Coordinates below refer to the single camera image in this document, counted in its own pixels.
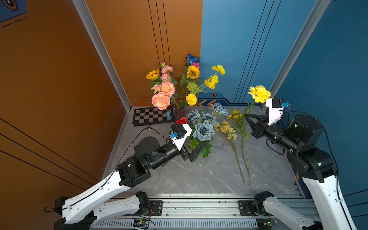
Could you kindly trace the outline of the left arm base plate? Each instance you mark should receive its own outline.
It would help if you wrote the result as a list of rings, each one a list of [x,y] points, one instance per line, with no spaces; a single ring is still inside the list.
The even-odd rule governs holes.
[[[145,217],[156,217],[161,216],[163,211],[162,200],[150,200],[149,205],[145,208],[140,209],[135,214],[126,214],[125,216],[145,216]]]

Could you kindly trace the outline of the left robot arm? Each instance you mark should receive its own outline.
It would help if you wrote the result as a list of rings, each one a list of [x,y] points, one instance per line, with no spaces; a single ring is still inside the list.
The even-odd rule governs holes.
[[[134,148],[134,155],[105,179],[82,192],[55,201],[55,211],[62,218],[55,222],[56,230],[89,230],[99,222],[116,216],[144,215],[150,208],[150,201],[145,192],[139,191],[129,198],[110,201],[110,198],[130,190],[151,177],[150,171],[166,165],[172,158],[182,156],[194,162],[206,143],[191,153],[183,144],[185,139],[175,140],[161,146],[156,138],[146,137]]]

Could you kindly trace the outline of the yellow rose spray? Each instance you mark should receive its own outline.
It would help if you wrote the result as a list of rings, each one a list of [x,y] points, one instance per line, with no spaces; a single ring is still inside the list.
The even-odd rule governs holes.
[[[227,142],[231,145],[234,154],[235,154],[235,158],[236,158],[236,162],[239,168],[239,172],[241,175],[241,179],[242,182],[245,184],[245,178],[241,169],[241,164],[240,164],[240,160],[239,160],[239,156],[238,156],[238,152],[237,152],[237,148],[236,148],[236,141],[237,141],[237,134],[236,134],[236,129],[233,128],[228,121],[222,121],[221,123],[216,123],[214,125],[214,129],[216,131],[221,132],[224,136],[226,136],[227,138]]]

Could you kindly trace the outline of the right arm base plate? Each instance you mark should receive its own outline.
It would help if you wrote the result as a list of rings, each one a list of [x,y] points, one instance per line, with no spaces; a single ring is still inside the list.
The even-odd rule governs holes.
[[[241,216],[268,216],[270,215],[266,212],[264,208],[264,202],[266,200],[240,200],[238,201],[238,208]]]

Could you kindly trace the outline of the yellow poppy spray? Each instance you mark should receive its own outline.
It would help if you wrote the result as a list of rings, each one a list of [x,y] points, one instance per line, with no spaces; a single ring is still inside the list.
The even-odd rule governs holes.
[[[250,156],[249,156],[249,150],[247,147],[246,141],[250,137],[250,133],[246,131],[246,127],[248,123],[245,120],[245,117],[241,118],[242,113],[238,111],[237,109],[234,109],[231,114],[228,115],[227,119],[233,122],[233,128],[236,129],[236,134],[238,136],[237,140],[241,141],[241,156],[243,157],[245,167],[248,174],[248,182],[245,181],[245,184],[252,184],[252,176],[251,176],[251,169],[250,169]]]

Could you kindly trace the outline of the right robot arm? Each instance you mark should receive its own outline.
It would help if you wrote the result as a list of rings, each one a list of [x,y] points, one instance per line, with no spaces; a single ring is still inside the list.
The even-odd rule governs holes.
[[[293,230],[356,229],[340,189],[337,164],[332,155],[315,146],[325,131],[316,118],[297,114],[287,128],[270,125],[269,119],[262,115],[248,114],[245,119],[253,137],[266,137],[288,154],[292,166],[301,175],[312,196],[320,220],[304,217],[268,191],[254,196],[255,214],[274,216]]]

